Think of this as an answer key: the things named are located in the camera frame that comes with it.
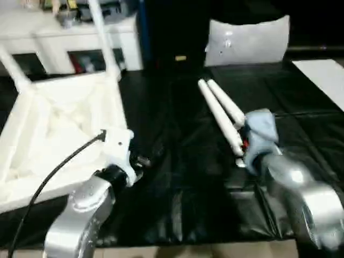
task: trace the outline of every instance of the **white plastic frame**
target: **white plastic frame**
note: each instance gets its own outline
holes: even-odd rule
[[[71,153],[63,149],[64,144],[76,141],[75,138],[79,143],[74,145],[79,147],[100,132],[100,129],[127,129],[118,87],[120,69],[114,59],[110,39],[105,33],[99,3],[97,0],[89,0],[89,4],[104,55],[104,72],[31,82],[13,57],[0,46],[0,60],[14,80],[19,93],[0,136],[0,213],[27,205],[45,177],[35,173],[25,175],[23,171],[28,165],[28,153],[35,153],[33,150],[39,150],[39,147],[47,148],[44,137],[49,134],[49,130],[63,130],[59,128],[60,124],[56,123],[56,119],[52,120],[53,114],[58,113],[75,132],[71,133],[66,142],[61,139],[61,145],[55,146],[58,148],[56,151],[61,149],[63,154]],[[80,105],[83,107],[82,111],[74,115],[74,110]],[[89,124],[87,132],[78,127],[80,121]],[[87,180],[96,169],[103,168],[106,158],[101,149],[100,144],[94,144],[80,154],[80,157],[78,155],[73,167],[66,165],[65,169],[47,184],[37,202],[69,193]],[[34,158],[35,156],[32,156],[30,160],[35,162]]]

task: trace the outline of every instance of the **table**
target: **table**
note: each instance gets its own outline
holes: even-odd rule
[[[98,246],[293,238],[280,204],[257,178],[236,167],[198,91],[197,81],[204,75],[214,78],[244,112],[269,108],[276,116],[283,152],[304,162],[317,180],[335,187],[344,200],[344,113],[292,63],[164,75],[128,72],[120,87],[134,144],[145,155],[164,154],[142,181],[118,199]],[[0,84],[12,87],[4,79]],[[0,98],[9,96],[8,91]],[[0,103],[4,110],[6,104]],[[19,247],[42,247],[65,201],[61,197],[37,204]],[[0,246],[8,246],[22,214],[20,209],[0,216]]]

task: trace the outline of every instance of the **white pillow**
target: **white pillow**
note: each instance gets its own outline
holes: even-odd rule
[[[288,41],[289,16],[248,25],[211,20],[205,65],[279,62]]]

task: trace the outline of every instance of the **black cable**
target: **black cable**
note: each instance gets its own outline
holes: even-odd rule
[[[31,210],[31,207],[33,206],[34,202],[36,201],[37,197],[39,196],[39,194],[42,192],[43,188],[45,187],[45,185],[49,182],[49,180],[65,165],[68,163],[68,161],[70,161],[72,158],[74,158],[77,154],[79,154],[81,151],[83,151],[84,149],[86,149],[87,147],[89,147],[91,144],[93,144],[95,141],[97,140],[101,140],[101,141],[105,141],[105,136],[106,136],[106,131],[103,131],[101,134],[95,136],[93,139],[91,139],[90,141],[86,142],[83,146],[81,146],[79,149],[77,149],[76,151],[74,151],[72,154],[70,154],[64,161],[62,161],[56,168],[54,168],[53,171],[51,171],[51,173],[44,179],[44,181],[41,183],[41,185],[38,187],[38,189],[36,190],[36,192],[34,193],[34,195],[32,196],[26,212],[24,214],[24,216],[22,217],[19,226],[17,228],[15,237],[13,238],[12,241],[12,245],[9,249],[8,252],[8,258],[12,258],[13,257],[13,253],[16,250],[17,247],[17,242],[18,242],[18,238],[20,235],[20,232],[22,231],[22,228],[24,226],[25,220],[27,219],[27,216]]]

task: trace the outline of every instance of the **white plastic tube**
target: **white plastic tube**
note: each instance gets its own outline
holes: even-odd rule
[[[112,73],[116,78],[120,77],[120,69],[116,64],[113,56],[113,51],[110,45],[109,35],[105,32],[104,19],[102,15],[102,9],[99,5],[98,0],[88,0],[90,5],[91,14],[93,21],[96,25],[98,37],[101,41],[101,48],[104,56],[104,61],[106,65],[106,71]]]
[[[224,109],[232,116],[233,120],[235,121],[235,127],[243,127],[245,124],[245,114],[241,111],[241,109],[231,100],[231,98],[213,79],[208,80],[207,83],[211,91],[224,107]]]
[[[31,88],[31,81],[25,76],[13,56],[10,55],[2,45],[0,45],[0,61],[15,82],[18,93]]]
[[[107,90],[109,91],[110,96],[114,96],[114,100],[113,103],[111,103],[111,109],[109,110],[109,112],[112,112],[112,110],[115,109],[116,112],[113,112],[113,115],[116,116],[115,120],[117,122],[117,126],[122,129],[127,129],[122,97],[118,87],[118,81],[120,80],[120,69],[113,56],[110,38],[105,32],[102,10],[98,0],[88,0],[88,2],[90,5],[93,21],[97,28],[98,37],[101,41],[102,52],[106,65],[106,72],[109,75]]]
[[[227,141],[230,143],[234,154],[237,156],[243,156],[243,151],[241,149],[242,140],[240,134],[234,128],[226,112],[218,103],[215,96],[213,95],[213,93],[211,92],[208,85],[203,79],[198,81],[198,86],[206,102],[208,103],[208,106],[211,112],[213,113],[215,120],[217,121],[222,133],[224,134]]]

